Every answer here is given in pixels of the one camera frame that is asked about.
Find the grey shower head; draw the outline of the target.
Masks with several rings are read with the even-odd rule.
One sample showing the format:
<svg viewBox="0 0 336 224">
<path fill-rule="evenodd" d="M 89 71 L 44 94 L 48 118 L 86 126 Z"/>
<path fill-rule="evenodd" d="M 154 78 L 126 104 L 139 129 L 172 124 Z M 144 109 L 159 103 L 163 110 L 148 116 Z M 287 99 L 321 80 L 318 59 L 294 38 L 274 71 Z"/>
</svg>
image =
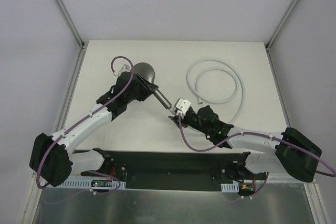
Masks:
<svg viewBox="0 0 336 224">
<path fill-rule="evenodd" d="M 134 66 L 135 73 L 138 74 L 146 83 L 150 84 L 152 94 L 157 100 L 164 106 L 165 109 L 172 109 L 171 102 L 165 97 L 165 95 L 159 90 L 159 87 L 154 84 L 155 71 L 153 67 L 145 62 L 137 63 Z"/>
</svg>

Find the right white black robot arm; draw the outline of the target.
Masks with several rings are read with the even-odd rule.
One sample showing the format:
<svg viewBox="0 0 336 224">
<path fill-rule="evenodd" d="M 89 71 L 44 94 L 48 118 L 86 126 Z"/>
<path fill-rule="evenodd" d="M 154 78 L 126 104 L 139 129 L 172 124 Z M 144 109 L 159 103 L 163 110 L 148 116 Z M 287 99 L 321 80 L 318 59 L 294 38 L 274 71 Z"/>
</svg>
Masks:
<svg viewBox="0 0 336 224">
<path fill-rule="evenodd" d="M 236 173 L 248 179 L 258 173 L 287 173 L 306 183 L 313 181 L 322 150 L 297 129 L 288 127 L 283 132 L 256 132 L 227 124 L 210 106 L 184 115 L 169 117 L 180 129 L 190 127 L 205 135 L 213 146 L 227 149 L 247 149 L 244 162 L 236 166 Z"/>
</svg>

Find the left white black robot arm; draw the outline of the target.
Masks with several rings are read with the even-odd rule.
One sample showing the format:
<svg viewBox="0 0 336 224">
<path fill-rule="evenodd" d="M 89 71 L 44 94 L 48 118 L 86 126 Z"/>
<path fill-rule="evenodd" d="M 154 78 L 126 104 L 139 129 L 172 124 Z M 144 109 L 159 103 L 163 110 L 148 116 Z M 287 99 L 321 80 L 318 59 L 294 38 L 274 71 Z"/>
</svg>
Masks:
<svg viewBox="0 0 336 224">
<path fill-rule="evenodd" d="M 112 176 L 111 156 L 94 148 L 75 153 L 75 149 L 92 133 L 116 119 L 134 100 L 144 101 L 158 89 L 153 73 L 124 72 L 111 88 L 96 100 L 95 105 L 77 122 L 64 129 L 35 138 L 29 166 L 37 173 L 37 187 L 43 189 L 40 179 L 47 185 L 59 186 L 71 174 L 93 173 Z"/>
</svg>

